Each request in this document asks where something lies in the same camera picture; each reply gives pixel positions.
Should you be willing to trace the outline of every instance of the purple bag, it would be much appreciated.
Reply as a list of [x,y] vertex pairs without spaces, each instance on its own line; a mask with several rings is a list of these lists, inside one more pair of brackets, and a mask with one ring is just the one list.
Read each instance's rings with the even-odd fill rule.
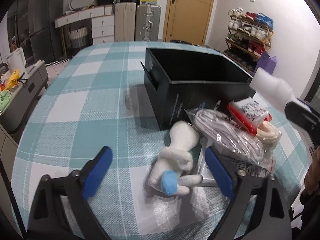
[[256,73],[258,68],[263,68],[268,73],[272,74],[275,70],[275,67],[277,65],[277,58],[276,57],[270,57],[267,52],[263,52],[257,66],[253,72],[253,75]]

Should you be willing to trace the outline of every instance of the wooden door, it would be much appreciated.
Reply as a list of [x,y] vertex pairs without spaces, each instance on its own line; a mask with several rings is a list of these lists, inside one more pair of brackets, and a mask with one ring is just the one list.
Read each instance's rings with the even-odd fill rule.
[[165,41],[182,40],[203,44],[212,0],[170,0]]

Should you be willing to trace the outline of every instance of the silver suitcase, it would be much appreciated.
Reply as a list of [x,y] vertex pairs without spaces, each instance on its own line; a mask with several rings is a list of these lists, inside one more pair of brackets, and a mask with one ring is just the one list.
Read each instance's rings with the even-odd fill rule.
[[115,5],[115,41],[134,41],[136,4],[134,2]]
[[137,6],[136,41],[158,41],[161,7],[156,4]]

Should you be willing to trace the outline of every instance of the yellow plastic bag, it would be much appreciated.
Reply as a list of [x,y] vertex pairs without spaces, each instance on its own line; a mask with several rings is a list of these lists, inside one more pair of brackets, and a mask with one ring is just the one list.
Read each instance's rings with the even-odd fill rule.
[[18,84],[19,75],[20,75],[20,70],[15,69],[13,73],[10,75],[10,77],[8,78],[5,90],[10,90],[11,88],[13,88],[15,85]]

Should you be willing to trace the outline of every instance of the blue pom-pom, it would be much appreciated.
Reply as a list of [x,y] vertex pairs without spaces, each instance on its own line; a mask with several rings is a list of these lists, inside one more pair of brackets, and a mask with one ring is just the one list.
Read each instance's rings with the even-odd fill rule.
[[178,190],[177,173],[174,171],[165,171],[161,176],[161,190],[168,196],[172,196]]

